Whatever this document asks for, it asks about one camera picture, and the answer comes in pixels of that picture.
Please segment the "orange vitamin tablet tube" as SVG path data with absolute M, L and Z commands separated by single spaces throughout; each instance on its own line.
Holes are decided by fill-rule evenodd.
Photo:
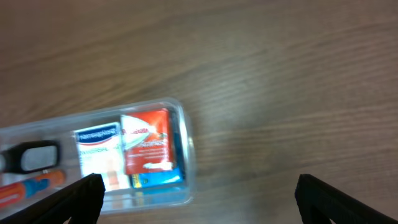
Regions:
M 47 189 L 62 185 L 66 180 L 64 171 L 56 170 L 1 187 L 1 208 L 20 202 Z

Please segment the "blue lozenge box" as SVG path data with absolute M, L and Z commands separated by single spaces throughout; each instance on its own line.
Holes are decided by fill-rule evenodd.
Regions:
M 129 178 L 130 184 L 134 189 L 143 189 L 149 187 L 158 187 L 161 185 L 181 183 L 185 179 L 185 165 L 183 160 L 183 146 L 180 136 L 177 113 L 171 109 L 170 124 L 172 128 L 172 149 L 174 152 L 174 168 L 170 171 L 153 172 L 145 174 L 126 175 Z

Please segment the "red Panadol box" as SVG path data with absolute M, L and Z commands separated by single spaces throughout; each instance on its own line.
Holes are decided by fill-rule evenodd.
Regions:
M 170 113 L 158 109 L 121 116 L 124 170 L 127 175 L 170 171 L 174 168 Z

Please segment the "white plaster box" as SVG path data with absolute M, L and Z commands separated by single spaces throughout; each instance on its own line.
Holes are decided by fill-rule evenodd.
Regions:
M 107 192 L 129 188 L 118 122 L 74 131 L 83 177 L 100 174 Z

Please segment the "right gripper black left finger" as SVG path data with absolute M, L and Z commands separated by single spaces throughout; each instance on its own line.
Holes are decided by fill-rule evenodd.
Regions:
M 96 224 L 105 186 L 99 174 L 90 174 L 37 203 L 1 220 L 3 224 Z

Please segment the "dark brown medicine bottle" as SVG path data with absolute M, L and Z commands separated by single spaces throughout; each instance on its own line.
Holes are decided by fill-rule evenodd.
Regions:
M 16 144 L 1 151 L 1 173 L 31 174 L 59 165 L 61 147 L 58 141 L 40 140 Z

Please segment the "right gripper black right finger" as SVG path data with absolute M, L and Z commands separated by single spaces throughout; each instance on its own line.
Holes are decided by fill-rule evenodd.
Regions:
M 299 176 L 295 199 L 303 224 L 397 224 L 395 219 L 310 174 Z

